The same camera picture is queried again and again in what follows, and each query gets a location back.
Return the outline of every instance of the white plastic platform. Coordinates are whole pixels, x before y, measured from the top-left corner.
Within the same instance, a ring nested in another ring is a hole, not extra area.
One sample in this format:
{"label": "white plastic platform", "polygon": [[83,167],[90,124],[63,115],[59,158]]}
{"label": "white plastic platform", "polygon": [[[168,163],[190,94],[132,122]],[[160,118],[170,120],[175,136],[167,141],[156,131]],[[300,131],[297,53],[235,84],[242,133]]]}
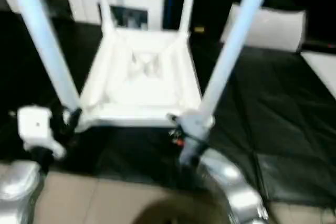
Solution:
{"label": "white plastic platform", "polygon": [[179,31],[115,28],[101,0],[103,39],[80,96],[80,124],[173,126],[168,114],[198,109],[201,94],[188,49],[193,0]]}

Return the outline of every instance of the tiled floor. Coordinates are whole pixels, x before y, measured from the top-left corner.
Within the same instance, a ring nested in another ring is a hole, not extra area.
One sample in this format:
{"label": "tiled floor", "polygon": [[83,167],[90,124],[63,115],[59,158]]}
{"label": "tiled floor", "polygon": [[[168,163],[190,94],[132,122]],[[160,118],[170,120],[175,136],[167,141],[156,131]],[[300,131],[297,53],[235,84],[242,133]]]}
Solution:
{"label": "tiled floor", "polygon": [[[7,166],[0,164],[0,175]],[[331,210],[271,204],[279,224],[336,224]],[[205,195],[188,195],[142,184],[69,174],[48,174],[36,205],[34,224],[219,224],[221,213]]]}

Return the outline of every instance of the white frame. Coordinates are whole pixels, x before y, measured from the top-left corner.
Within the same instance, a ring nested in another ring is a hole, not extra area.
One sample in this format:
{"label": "white frame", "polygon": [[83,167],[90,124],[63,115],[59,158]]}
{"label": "white frame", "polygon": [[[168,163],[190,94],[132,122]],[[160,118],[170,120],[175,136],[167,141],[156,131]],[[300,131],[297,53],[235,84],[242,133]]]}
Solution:
{"label": "white frame", "polygon": [[[103,39],[80,96],[80,103],[84,108],[79,125],[81,130],[93,125],[172,127],[173,122],[167,114],[181,115],[184,112],[180,107],[161,109],[133,107],[130,110],[125,106],[115,106],[112,103],[102,104],[111,60],[113,55],[118,55],[117,51],[120,50],[133,50],[133,52],[149,50],[158,54],[158,58],[161,59],[178,55],[179,57],[175,60],[178,67],[183,69],[179,73],[184,87],[182,96],[185,99],[184,102],[188,102],[186,109],[196,110],[198,108],[201,103],[201,94],[187,44],[193,0],[185,0],[184,3],[179,31],[139,31],[115,28],[109,0],[100,0]],[[152,42],[149,48],[144,47],[146,41]]]}
{"label": "white frame", "polygon": [[[163,40],[160,43],[168,42],[170,44],[159,56],[170,56],[176,51],[180,53],[179,57],[190,62],[182,66],[182,73],[187,73],[187,76],[189,77],[192,76],[187,79],[191,84],[190,89],[193,93],[195,94],[198,92],[199,96],[197,96],[194,101],[199,103],[199,106],[196,105],[195,108],[187,108],[186,111],[177,111],[175,114],[179,116],[180,113],[180,115],[186,115],[188,117],[190,111],[198,111],[199,117],[195,125],[200,127],[198,131],[202,131],[203,127],[207,127],[208,122],[214,114],[217,104],[222,96],[223,89],[239,57],[254,16],[264,0],[242,0],[241,12],[228,35],[225,47],[219,55],[218,62],[212,73],[201,103],[199,90],[195,90],[195,87],[197,89],[198,85],[196,73],[193,69],[192,58],[189,51],[184,50],[187,48],[188,43],[188,27],[191,19],[193,0],[184,0],[180,29],[175,33],[164,31],[153,33],[151,31],[115,29],[108,0],[101,0],[103,39],[80,99],[55,40],[55,35],[52,33],[50,24],[47,21],[41,2],[39,0],[18,1],[20,2],[20,8],[25,23],[27,24],[28,30],[62,104],[68,106],[71,110],[76,109],[76,107],[81,107],[83,109],[78,130],[85,130],[93,125],[106,124],[122,126],[174,126],[174,124],[167,118],[166,114],[162,114],[160,115],[160,118],[158,118],[155,114],[149,112],[145,120],[140,119],[139,121],[138,114],[131,111],[131,114],[128,114],[130,117],[126,120],[125,118],[118,118],[118,114],[116,114],[116,118],[113,118],[113,115],[111,114],[114,113],[114,111],[105,108],[104,104],[102,104],[104,103],[104,101],[101,100],[104,98],[104,96],[102,96],[102,90],[104,89],[104,84],[102,84],[102,82],[107,80],[106,73],[109,72],[109,59],[113,57],[113,53],[117,52],[117,49],[121,50],[122,55],[127,55],[124,54],[124,52],[127,51],[131,51],[132,55],[133,49],[128,47],[129,41],[127,39],[127,33],[132,37],[132,33],[138,33],[138,37],[134,35],[133,39],[136,39],[137,41],[142,36],[152,36],[151,46],[153,47],[155,47],[155,43],[159,43],[160,40]],[[137,47],[141,46],[142,41],[137,44]]]}

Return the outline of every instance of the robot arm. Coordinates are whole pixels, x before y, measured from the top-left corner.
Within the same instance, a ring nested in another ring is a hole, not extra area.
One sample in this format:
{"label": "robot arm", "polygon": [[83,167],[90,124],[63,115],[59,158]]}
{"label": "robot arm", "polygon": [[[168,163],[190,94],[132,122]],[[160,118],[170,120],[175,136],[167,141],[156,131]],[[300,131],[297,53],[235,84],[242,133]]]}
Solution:
{"label": "robot arm", "polygon": [[66,149],[57,140],[69,138],[78,123],[76,110],[64,123],[47,108],[27,106],[18,111],[18,131],[31,161],[15,161],[0,178],[0,223],[29,224],[49,166]]}
{"label": "robot arm", "polygon": [[268,214],[259,192],[224,155],[211,148],[206,150],[199,161],[197,175],[225,210],[228,223],[267,223]]}

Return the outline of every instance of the black mat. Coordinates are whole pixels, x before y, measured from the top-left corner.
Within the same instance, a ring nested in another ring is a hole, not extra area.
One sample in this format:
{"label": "black mat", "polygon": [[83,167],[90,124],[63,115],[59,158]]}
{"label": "black mat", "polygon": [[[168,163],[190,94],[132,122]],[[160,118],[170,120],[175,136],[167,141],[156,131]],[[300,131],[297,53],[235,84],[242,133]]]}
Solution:
{"label": "black mat", "polygon": [[[0,13],[0,159],[28,158],[10,110],[59,106],[18,16]],[[78,90],[101,39],[100,28],[55,21]],[[202,92],[221,45],[190,40]],[[216,112],[210,144],[235,161],[266,200],[336,205],[336,102],[303,59],[245,48]],[[94,128],[75,136],[54,169],[194,190],[176,165],[165,129]]]}

